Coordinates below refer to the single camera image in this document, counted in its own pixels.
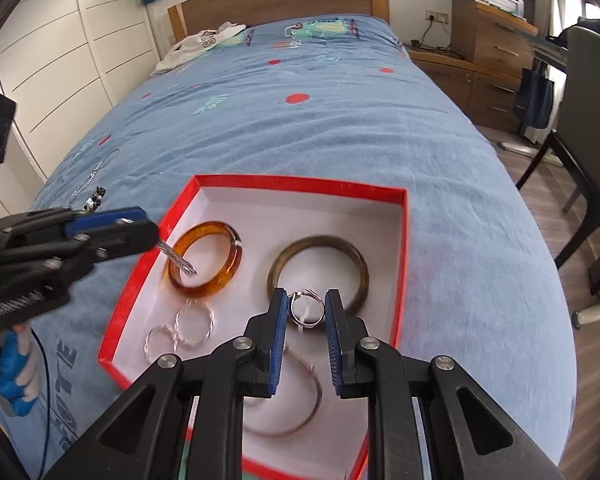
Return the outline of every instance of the blue bedspread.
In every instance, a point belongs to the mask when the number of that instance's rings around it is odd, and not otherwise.
[[[557,462],[576,393],[573,337],[555,265],[509,175],[384,22],[301,21],[247,29],[143,84],[69,152],[34,206],[67,205],[117,148],[90,189],[107,189],[102,210],[139,205],[154,221],[193,174],[405,187],[411,223],[400,350],[455,357]],[[99,265],[73,287],[69,307],[33,322],[52,375],[47,465],[120,393],[96,355],[136,260]],[[0,420],[34,476],[45,403],[26,418]]]

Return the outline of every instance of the power outlet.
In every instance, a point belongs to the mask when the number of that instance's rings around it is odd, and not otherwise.
[[[425,10],[424,19],[429,21],[429,18],[433,16],[434,22],[449,24],[449,15],[446,12],[435,12],[434,10]]]

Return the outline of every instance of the thin metal bangle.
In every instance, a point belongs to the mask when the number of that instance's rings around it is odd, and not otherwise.
[[[257,430],[256,428],[253,428],[253,427],[248,426],[247,424],[243,423],[242,428],[244,429],[244,431],[247,431],[248,433],[252,433],[254,435],[261,436],[264,438],[281,438],[281,437],[292,435],[292,434],[297,433],[298,431],[302,430],[302,428],[304,428],[309,422],[311,422],[314,419],[316,413],[318,413],[318,409],[320,408],[320,404],[322,403],[322,385],[320,384],[320,379],[318,378],[318,375],[315,373],[314,364],[312,364],[309,361],[307,361],[306,359],[304,359],[299,353],[293,351],[291,348],[289,348],[289,345],[286,343],[285,343],[285,354],[288,355],[289,357],[291,357],[293,360],[300,363],[302,365],[302,367],[306,370],[306,372],[309,374],[309,377],[311,377],[312,381],[314,382],[314,386],[315,386],[314,408],[311,410],[311,413],[309,413],[309,415],[307,417],[305,417],[304,420],[302,420],[302,422],[300,422],[299,424],[296,424],[294,427],[290,428],[289,430],[283,430],[283,431]],[[257,402],[253,402],[254,400],[256,400],[256,399],[253,399],[253,400],[250,399],[250,401],[248,401],[248,404],[253,406],[254,404],[259,404],[264,399],[259,399]]]

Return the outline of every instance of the bracelet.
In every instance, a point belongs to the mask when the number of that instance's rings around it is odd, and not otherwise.
[[[318,409],[320,408],[320,404],[322,402],[322,385],[320,384],[320,379],[318,378],[318,375],[315,373],[315,367],[312,363],[306,361],[300,354],[294,352],[291,348],[289,348],[288,344],[285,344],[285,354],[288,355],[289,357],[291,357],[293,360],[295,360],[296,362],[300,363],[302,365],[302,368],[304,368],[304,370],[309,374],[309,377],[311,377],[314,386],[315,386],[315,404],[314,404],[314,408],[311,410],[311,413],[309,413],[309,415],[307,415],[304,420],[302,420],[299,424],[296,424],[294,427],[289,428],[288,430],[283,430],[283,431],[264,431],[264,430],[257,430],[255,428],[252,428],[251,426],[248,426],[247,424],[242,424],[242,428],[244,429],[244,431],[247,431],[249,433],[253,433],[254,435],[257,436],[262,436],[262,437],[266,437],[266,438],[273,438],[273,437],[284,437],[284,436],[289,436],[291,434],[297,433],[298,431],[302,430],[302,428],[304,428],[309,422],[311,422],[315,416],[316,413],[318,413]],[[248,406],[251,405],[255,405],[255,404],[259,404],[261,403],[264,399],[260,399],[260,398],[254,398],[251,399],[250,397],[247,397],[247,399],[249,399],[247,402],[245,402],[245,404],[247,404]]]
[[[238,233],[230,225],[223,222],[204,222],[189,229],[173,245],[173,251],[178,256],[184,257],[184,253],[187,252],[187,249],[189,249],[194,242],[200,240],[200,238],[204,236],[215,234],[224,235],[229,238],[229,240],[231,240],[231,247],[229,248],[229,255],[227,256],[222,269],[220,269],[208,282],[197,286],[184,285],[180,278],[180,269],[178,266],[171,260],[167,262],[171,283],[173,283],[173,286],[180,292],[190,298],[210,296],[229,283],[234,276],[235,271],[238,270],[238,266],[240,266],[240,260],[242,259],[242,241],[240,240]]]
[[[304,251],[305,249],[308,249],[309,247],[331,247],[333,249],[339,250],[341,253],[344,253],[349,258],[351,258],[360,274],[360,285],[358,286],[358,291],[353,297],[353,300],[351,300],[351,302],[345,307],[344,310],[347,314],[355,316],[355,314],[365,304],[366,297],[369,294],[369,269],[366,266],[366,261],[362,257],[362,254],[360,254],[360,251],[357,250],[352,244],[350,244],[343,238],[339,238],[337,236],[309,236],[307,238],[300,238],[299,240],[293,242],[291,245],[285,247],[285,249],[278,255],[278,257],[273,262],[273,265],[269,270],[269,275],[267,276],[267,294],[269,295],[269,299],[273,295],[273,289],[278,286],[280,272],[282,272],[282,269],[286,265],[286,263],[291,258],[296,256],[296,254],[298,254],[301,251]]]

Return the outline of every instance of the screw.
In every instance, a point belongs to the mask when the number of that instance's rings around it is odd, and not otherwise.
[[[240,337],[234,339],[234,348],[237,348],[238,350],[247,350],[251,348],[252,344],[253,341],[247,336],[241,335]]]
[[[363,337],[360,340],[360,346],[365,350],[376,350],[380,346],[380,342],[375,337]]]
[[[456,366],[456,362],[447,355],[439,355],[433,360],[437,368],[441,370],[452,370]]]
[[[45,267],[47,269],[51,269],[51,270],[57,270],[60,267],[62,267],[62,261],[59,260],[58,258],[52,258],[50,260],[47,260],[45,262]]]
[[[173,368],[178,362],[178,358],[173,354],[165,354],[158,357],[158,366],[160,368]]]

